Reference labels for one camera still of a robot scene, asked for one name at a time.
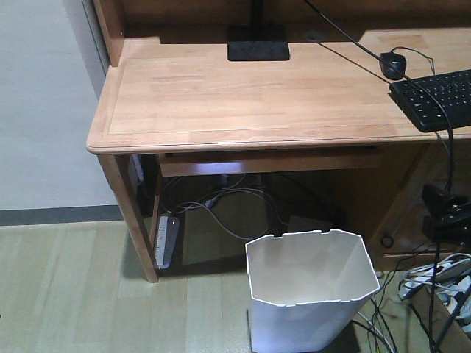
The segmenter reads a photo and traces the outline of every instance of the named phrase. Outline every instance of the black mouse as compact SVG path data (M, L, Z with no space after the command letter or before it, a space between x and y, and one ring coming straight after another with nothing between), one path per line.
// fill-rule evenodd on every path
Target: black mouse
M397 81L404 77L407 62L403 55L389 51L387 53L381 53L380 58L382 60L380 61L381 72L387 79Z

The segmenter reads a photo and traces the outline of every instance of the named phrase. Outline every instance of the wall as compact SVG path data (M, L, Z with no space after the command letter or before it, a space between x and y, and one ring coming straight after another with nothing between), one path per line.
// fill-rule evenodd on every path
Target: wall
M85 150L104 75L84 63L64 4L0 6L0 210L116 203Z

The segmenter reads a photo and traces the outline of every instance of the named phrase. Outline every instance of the black cable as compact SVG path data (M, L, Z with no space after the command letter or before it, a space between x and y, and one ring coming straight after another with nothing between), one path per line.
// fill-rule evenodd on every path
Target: black cable
M369 328L375 330L375 327L376 327L375 318L372 318L372 319L370 320L370 323L371 323L371 324L369 324L369 325L370 325ZM383 337L384 337L384 333L383 333L382 328L380 327L380 328L378 329L378 328L376 327L376 330L375 330L375 331L378 332L378 330L381 332L381 334L382 334ZM375 340L375 352L380 352L380 348L379 348L380 345L379 345L379 343L378 343L378 338L377 338L376 336L373 336L373 339Z
M433 260L433 270L432 270L432 287L430 294L430 303L428 304L428 348L430 352L433 351L433 299L435 298L435 289L436 289L436 270L439 264L440 256L440 242L436 244L435 249L435 259Z
M388 272L388 274L386 275L386 277L384 277L384 284L383 286L381 287L381 289L375 294L375 297L380 293L381 293L381 299L378 303L378 307L381 308L383 306L383 300L384 300L384 296L385 296L385 293L386 293L386 287L389 285L389 283L391 283L391 281L394 279L394 275L396 274L397 271L399 271L399 266L400 264L403 262L403 261L407 261L407 260L411 260L411 259L415 259L417 256L419 256L420 254L423 254L424 252L426 252L429 247L427 247L426 249L424 250L421 250L419 252L415 252L418 248L424 246L424 243L416 246L415 248L412 249L412 255L411 256L408 256L408 257L403 257L402 259L399 259L396 263L396 266L394 267L394 270L393 271L390 271Z
M373 352L372 348L371 348L371 338L369 337L371 335L371 332L368 332L366 334L366 340L368 341L368 348L369 348L369 352Z
M317 7L315 7L309 0L304 0L304 2L312 9L314 10L319 16L321 16L324 20L326 20L331 26L333 26L335 29L337 29L340 33L342 33L348 40L350 40L353 44L355 44L358 48L361 50L365 51L367 54L370 56L374 57L376 60L380 61L384 65L388 66L390 69L394 70L395 72L399 73L402 75L402 77L410 83L413 87L417 88L421 93L424 93L426 96L428 96L433 103L440 109L440 111L443 113L443 116L445 117L445 120L447 122L447 133L448 133L448 144L449 144L449 166L448 166L448 178L447 178L447 184L445 185L445 189L447 191L451 191L452 186L453 186L453 169L454 169L454 148L453 148L453 129L451 127L451 121L450 118L448 117L447 112L443 108L443 106L436 100L436 98L428 92L426 89L424 89L420 84L415 82L411 77L407 76L403 72L400 72L397 70L394 66L383 60L381 57L373 53L371 50L369 50L367 47L363 46L360 44L357 40L352 38L348 33L346 33L342 28L337 26L334 22L332 22L324 13L322 13Z
M456 305L455 309L453 309L453 312L451 313L450 316L448 316L445 324L442 327L442 331L440 331L438 338L436 339L435 346L433 348L432 353L438 353L440 350L440 346L442 345L443 340L445 339L445 336L451 327L451 324L453 321L456 319L456 316L460 313L464 303L466 303L466 300L470 297L471 295L471 286L466 289L466 292L464 292L463 296L459 299L458 304Z
M348 61L349 63L352 63L353 65L356 65L358 66L359 68L365 70L368 74L371 74L373 75L374 77L377 77L378 79L380 79L381 81L387 83L388 85L390 84L390 82L386 79L384 79L383 77L381 77L380 75L374 73L373 71L369 70L368 68L365 68L364 66L356 63L355 61L351 60L349 57L346 57L345 55L339 53L338 51L335 51L333 50L332 48L329 48L328 46L326 46L325 44L321 43L321 42L316 42L317 44L319 44L322 48L324 49L327 49L328 51L331 51L333 52L334 54L340 56L342 59L345 59L346 61Z
M433 75L435 74L435 63L433 62L432 57L428 57L427 55L425 55L424 53L418 51L417 49L409 48L407 46L396 46L393 49L391 49L391 53L394 53L394 50L398 50L398 49L410 50L410 51L413 51L414 53L418 53L419 55L422 55L425 59L427 59L429 65L430 65L430 69L432 70L432 74Z
M332 212L329 210L329 207L307 186L302 184L301 182L298 182L296 179L293 179L283 173L280 173L279 171L275 172L276 175L279 175L280 177L285 178L286 180L289 180L293 184L295 184L298 188L304 190L306 193L309 194L309 196L319 205L322 207L324 210L325 214L328 216L330 221L334 221L334 217Z
M375 331L376 331L376 332L377 332L377 331L381 332L381 335L386 339L386 337L384 336L383 327L381 326L381 322L376 322L376 320L375 320L375 322L372 322L372 323L373 323L372 328L373 328L373 329L376 328ZM380 344L379 344L377 338L375 338L375 351L376 351L376 352L381 352Z
M380 319L383 321L384 326L386 328L386 331L388 332L389 338L391 339L392 346L394 347L394 351L398 352L397 346L396 346L396 341L394 340L394 336L392 335L391 329L389 328L388 323L386 322L386 319L383 316L383 313L381 312L381 309L379 308L378 304L373 298L370 298L371 302L373 303L373 306L375 307L375 313L378 312Z
M376 339L380 340L380 342L386 347L389 353L394 353L388 346L388 343L384 338L382 338L374 329L370 329L368 326L363 325L361 322L358 322L356 320L351 320L350 321L352 324L355 324L363 329L365 329L367 332L371 333L372 335L375 336Z

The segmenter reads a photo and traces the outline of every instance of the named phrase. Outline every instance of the black keyboard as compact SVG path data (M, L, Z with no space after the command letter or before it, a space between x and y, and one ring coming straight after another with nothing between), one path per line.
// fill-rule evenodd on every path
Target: black keyboard
M412 79L429 92L445 109L451 127L471 125L471 70ZM422 132L446 130L448 123L429 95L410 82L390 84L390 96Z

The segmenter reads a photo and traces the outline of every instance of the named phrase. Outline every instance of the desk leg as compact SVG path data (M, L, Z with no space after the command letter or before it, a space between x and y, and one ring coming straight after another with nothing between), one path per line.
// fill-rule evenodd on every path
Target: desk leg
M115 193L146 278L151 283L157 282L158 276L157 271L154 269L155 257L153 245L150 243L149 234L144 225L134 189L127 173L130 156L128 154L117 156L106 154L98 156L98 159L108 184Z

